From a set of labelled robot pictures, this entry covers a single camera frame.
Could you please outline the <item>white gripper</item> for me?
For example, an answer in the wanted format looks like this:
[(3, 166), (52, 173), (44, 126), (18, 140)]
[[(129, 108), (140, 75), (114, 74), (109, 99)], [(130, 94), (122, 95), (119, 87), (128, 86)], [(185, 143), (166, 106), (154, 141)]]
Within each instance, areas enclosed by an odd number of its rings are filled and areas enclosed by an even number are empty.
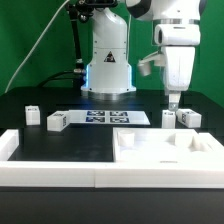
[[(158, 24), (154, 41), (164, 57), (163, 82), (169, 91), (186, 91), (189, 87), (195, 58), (195, 47), (200, 43), (200, 29), (195, 24)], [(168, 109), (177, 111), (180, 94), (169, 95)]]

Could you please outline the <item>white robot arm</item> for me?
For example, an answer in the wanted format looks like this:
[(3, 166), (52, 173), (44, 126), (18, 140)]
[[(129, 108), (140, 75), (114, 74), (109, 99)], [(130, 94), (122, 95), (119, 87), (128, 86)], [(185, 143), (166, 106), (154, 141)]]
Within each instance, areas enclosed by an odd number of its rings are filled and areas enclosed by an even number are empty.
[(129, 55), (149, 44), (156, 51), (138, 61), (140, 73), (160, 68), (168, 108), (176, 111), (180, 96), (189, 88), (200, 44), (200, 18), (207, 0), (86, 1), (93, 9), (93, 50), (87, 65), (83, 94), (117, 100), (134, 93)]

